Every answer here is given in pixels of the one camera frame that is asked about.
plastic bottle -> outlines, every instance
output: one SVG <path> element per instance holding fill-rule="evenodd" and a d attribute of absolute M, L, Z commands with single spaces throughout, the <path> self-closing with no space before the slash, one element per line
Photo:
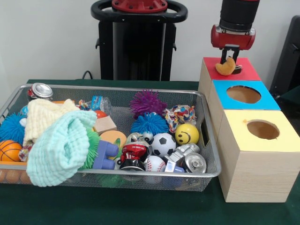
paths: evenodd
<path fill-rule="evenodd" d="M 95 111 L 101 110 L 105 112 L 108 116 L 112 114 L 112 105 L 107 97 L 103 96 L 93 96 L 92 100 L 86 103 L 88 107 Z"/>

shape sorter box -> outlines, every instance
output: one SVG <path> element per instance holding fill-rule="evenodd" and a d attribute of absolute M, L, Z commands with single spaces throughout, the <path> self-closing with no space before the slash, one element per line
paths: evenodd
<path fill-rule="evenodd" d="M 208 99 L 214 134 L 218 139 L 224 109 L 280 110 L 261 81 L 212 81 Z"/>
<path fill-rule="evenodd" d="M 217 146 L 226 202 L 285 202 L 300 170 L 300 138 L 281 111 L 224 110 Z"/>
<path fill-rule="evenodd" d="M 215 64 L 220 63 L 221 58 L 204 57 L 200 73 L 200 81 L 198 91 L 203 93 L 206 99 L 209 99 L 211 82 L 213 80 L 223 81 L 260 81 L 260 77 L 247 58 L 238 58 L 237 65 L 242 66 L 239 74 L 223 76 L 219 74 L 215 68 Z"/>

steering handle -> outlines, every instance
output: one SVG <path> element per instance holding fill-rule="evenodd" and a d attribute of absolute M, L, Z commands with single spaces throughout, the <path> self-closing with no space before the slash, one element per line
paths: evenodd
<path fill-rule="evenodd" d="M 168 9 L 176 13 L 127 13 L 121 11 L 103 11 L 105 8 L 112 7 L 112 0 L 100 0 L 91 6 L 91 15 L 97 20 L 106 22 L 150 22 L 150 23 L 179 23 L 187 19 L 188 9 L 175 1 L 167 1 Z"/>

red lid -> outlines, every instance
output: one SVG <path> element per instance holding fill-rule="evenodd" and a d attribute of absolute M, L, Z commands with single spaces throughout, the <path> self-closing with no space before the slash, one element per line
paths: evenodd
<path fill-rule="evenodd" d="M 231 74 L 229 76 L 222 76 L 215 68 L 216 63 L 220 63 L 221 58 L 204 57 L 205 66 L 210 74 L 212 80 L 231 80 L 231 81 L 261 81 L 256 70 L 251 65 L 247 58 L 238 58 L 237 65 L 242 65 L 243 69 L 239 74 Z"/>
<path fill-rule="evenodd" d="M 128 13 L 158 13 L 168 8 L 166 0 L 112 0 L 112 7 Z"/>

blue fuzzy ball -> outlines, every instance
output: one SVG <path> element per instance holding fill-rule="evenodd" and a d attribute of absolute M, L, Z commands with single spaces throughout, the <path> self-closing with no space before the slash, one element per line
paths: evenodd
<path fill-rule="evenodd" d="M 132 133 L 150 133 L 152 135 L 167 133 L 168 130 L 166 120 L 156 113 L 144 113 L 144 116 L 139 116 L 131 127 Z"/>
<path fill-rule="evenodd" d="M 7 116 L 0 127 L 0 141 L 13 140 L 22 145 L 25 128 L 20 124 L 20 120 L 25 117 L 15 113 Z"/>

